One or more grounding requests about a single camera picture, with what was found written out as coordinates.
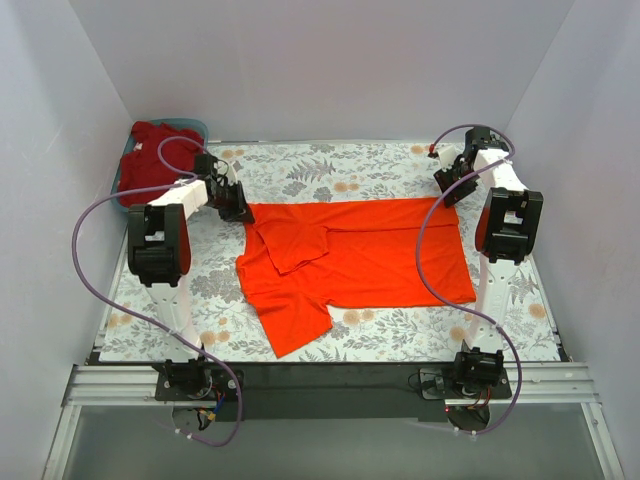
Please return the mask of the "orange t shirt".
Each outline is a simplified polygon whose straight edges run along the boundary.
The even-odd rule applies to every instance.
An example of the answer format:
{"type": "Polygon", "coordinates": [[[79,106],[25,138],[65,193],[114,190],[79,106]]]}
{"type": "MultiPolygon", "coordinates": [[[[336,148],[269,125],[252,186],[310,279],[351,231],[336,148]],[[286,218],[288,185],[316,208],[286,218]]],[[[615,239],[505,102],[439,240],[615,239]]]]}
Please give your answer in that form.
{"type": "Polygon", "coordinates": [[[476,299],[459,219],[432,198],[254,204],[241,289],[277,357],[332,327],[331,307],[441,306],[476,299]]]}

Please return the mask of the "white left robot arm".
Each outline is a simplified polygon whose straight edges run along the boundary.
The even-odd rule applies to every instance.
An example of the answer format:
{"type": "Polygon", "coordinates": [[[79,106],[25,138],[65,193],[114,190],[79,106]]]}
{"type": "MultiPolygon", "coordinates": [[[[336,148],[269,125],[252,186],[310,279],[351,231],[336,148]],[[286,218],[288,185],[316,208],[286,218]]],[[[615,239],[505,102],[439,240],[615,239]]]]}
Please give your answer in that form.
{"type": "Polygon", "coordinates": [[[180,179],[160,197],[128,210],[128,267],[150,296],[157,321],[168,328],[163,362],[186,363],[203,351],[188,291],[189,217],[210,207],[225,222],[254,221],[232,165],[203,153],[195,157],[193,173],[194,180],[180,179]]]}

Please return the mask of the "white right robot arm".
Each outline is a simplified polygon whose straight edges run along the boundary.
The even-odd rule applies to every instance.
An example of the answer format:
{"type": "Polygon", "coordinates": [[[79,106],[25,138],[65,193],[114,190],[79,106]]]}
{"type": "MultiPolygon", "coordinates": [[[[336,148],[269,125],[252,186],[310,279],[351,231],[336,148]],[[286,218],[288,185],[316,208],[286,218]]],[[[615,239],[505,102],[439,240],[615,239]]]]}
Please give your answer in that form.
{"type": "Polygon", "coordinates": [[[479,292],[469,334],[454,360],[455,381],[469,391],[496,388],[503,374],[504,335],[499,331],[516,274],[531,254],[544,198],[519,180],[510,159],[513,144],[497,130],[481,124],[463,124],[464,149],[429,147],[429,156],[441,168],[434,178],[452,207],[474,193],[479,183],[487,197],[475,231],[479,253],[479,292]]]}

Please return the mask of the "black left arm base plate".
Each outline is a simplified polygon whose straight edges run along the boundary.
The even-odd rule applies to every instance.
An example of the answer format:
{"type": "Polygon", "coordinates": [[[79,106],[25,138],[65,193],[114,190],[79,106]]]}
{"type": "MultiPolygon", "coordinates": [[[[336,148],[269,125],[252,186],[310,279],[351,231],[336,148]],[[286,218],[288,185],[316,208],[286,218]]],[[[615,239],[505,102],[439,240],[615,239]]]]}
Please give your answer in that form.
{"type": "Polygon", "coordinates": [[[154,398],[157,401],[237,401],[237,386],[244,386],[244,371],[235,372],[237,382],[223,369],[177,370],[160,373],[154,398]]]}

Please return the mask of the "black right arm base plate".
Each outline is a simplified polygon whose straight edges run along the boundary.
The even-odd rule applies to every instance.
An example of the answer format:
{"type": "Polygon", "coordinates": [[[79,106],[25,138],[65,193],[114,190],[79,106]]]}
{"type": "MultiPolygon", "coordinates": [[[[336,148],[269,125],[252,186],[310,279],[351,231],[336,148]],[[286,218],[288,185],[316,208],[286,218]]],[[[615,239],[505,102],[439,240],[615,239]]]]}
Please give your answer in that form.
{"type": "Polygon", "coordinates": [[[512,388],[505,369],[496,380],[459,379],[452,363],[435,363],[419,368],[409,379],[410,385],[425,399],[506,400],[512,397],[512,388]]]}

